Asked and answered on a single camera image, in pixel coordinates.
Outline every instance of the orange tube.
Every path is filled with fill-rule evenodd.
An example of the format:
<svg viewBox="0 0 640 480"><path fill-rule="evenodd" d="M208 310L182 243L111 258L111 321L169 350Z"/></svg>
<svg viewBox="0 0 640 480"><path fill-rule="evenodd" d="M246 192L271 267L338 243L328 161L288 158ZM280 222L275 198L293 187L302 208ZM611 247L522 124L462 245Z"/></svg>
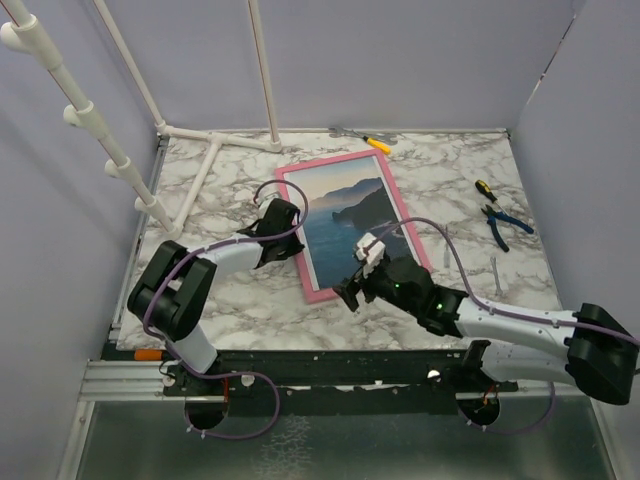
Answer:
<svg viewBox="0 0 640 480"><path fill-rule="evenodd" d="M133 358L138 362L159 362L163 353L163 350L136 350Z"/></svg>

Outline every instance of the sky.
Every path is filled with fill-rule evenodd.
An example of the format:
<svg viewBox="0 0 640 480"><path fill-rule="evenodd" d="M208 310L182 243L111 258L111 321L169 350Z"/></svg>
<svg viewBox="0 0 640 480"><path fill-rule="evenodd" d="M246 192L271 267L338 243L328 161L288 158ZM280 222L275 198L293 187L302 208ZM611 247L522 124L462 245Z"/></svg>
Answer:
<svg viewBox="0 0 640 480"><path fill-rule="evenodd" d="M309 201L344 187L352 187L364 178L380 177L374 157L333 163L285 174L285 179L298 185ZM295 190L289 188L291 201L302 204Z"/></svg>

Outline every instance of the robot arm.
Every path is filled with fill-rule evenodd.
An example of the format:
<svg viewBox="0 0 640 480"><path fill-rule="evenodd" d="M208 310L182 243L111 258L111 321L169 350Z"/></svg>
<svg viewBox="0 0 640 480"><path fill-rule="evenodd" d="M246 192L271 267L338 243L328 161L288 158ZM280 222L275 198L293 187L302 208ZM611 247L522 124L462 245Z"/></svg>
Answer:
<svg viewBox="0 0 640 480"><path fill-rule="evenodd" d="M279 198L263 203L259 219L229 239L235 242L225 242L229 245L191 259L178 274L180 285L173 287L170 284L160 296L151 325L162 334L169 349L195 371L205 373L218 356L198 323L213 284L233 273L285 260L304 248L295 234L266 242L243 243L240 240L287 232L299 213L295 205ZM142 320L161 283L188 253L187 248L173 241L160 245L129 295L129 311Z"/></svg>
<svg viewBox="0 0 640 480"><path fill-rule="evenodd" d="M375 240L366 234L358 242L361 267L334 287L351 311L358 309L356 294L362 292L366 302L381 298L436 335L497 340L474 341L467 352L467 372L479 370L488 381L562 382L607 403L629 402L638 347L604 333L496 313L547 318L563 325L580 321L628 334L604 309L584 304L579 312L545 312L480 299L489 307L486 310L467 292L434 284L429 271L411 256L390 259L382 242L372 245Z"/></svg>

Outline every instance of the glass panel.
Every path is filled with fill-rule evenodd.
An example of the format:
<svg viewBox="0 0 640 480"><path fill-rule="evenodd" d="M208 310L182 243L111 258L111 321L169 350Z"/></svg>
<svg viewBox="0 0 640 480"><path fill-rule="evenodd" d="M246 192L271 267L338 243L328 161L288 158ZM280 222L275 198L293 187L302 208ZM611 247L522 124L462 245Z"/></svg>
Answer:
<svg viewBox="0 0 640 480"><path fill-rule="evenodd" d="M496 426L519 427L547 399L503 400ZM227 419L246 433L265 419ZM230 442L185 433L174 402L103 403L96 412L81 479L613 479L585 397L560 398L550 423L519 436L482 433L456 416L425 414L282 417L254 440Z"/></svg>

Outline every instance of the pliers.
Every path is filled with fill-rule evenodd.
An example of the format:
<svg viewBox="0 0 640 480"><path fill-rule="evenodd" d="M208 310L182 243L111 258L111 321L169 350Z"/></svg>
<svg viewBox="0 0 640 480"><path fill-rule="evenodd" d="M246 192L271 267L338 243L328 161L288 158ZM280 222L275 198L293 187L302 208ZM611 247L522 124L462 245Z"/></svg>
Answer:
<svg viewBox="0 0 640 480"><path fill-rule="evenodd" d="M500 246L500 248L505 252L509 251L509 246L506 243L504 243L504 240L502 240L502 237L500 236L500 232L498 231L498 225L496 224L496 219L502 220L503 222L507 222L512 225L516 225L517 227L520 227L521 229L523 229L525 232L529 234L533 233L533 228L531 228L529 225L527 225L523 221L518 220L517 218L511 217L504 212L496 212L493 208L491 208L490 205L487 205L486 209L482 208L481 210L482 210L482 213L484 213L487 216L487 223L491 226L491 233L493 233L493 238L496 239L496 242L498 242L498 245Z"/></svg>

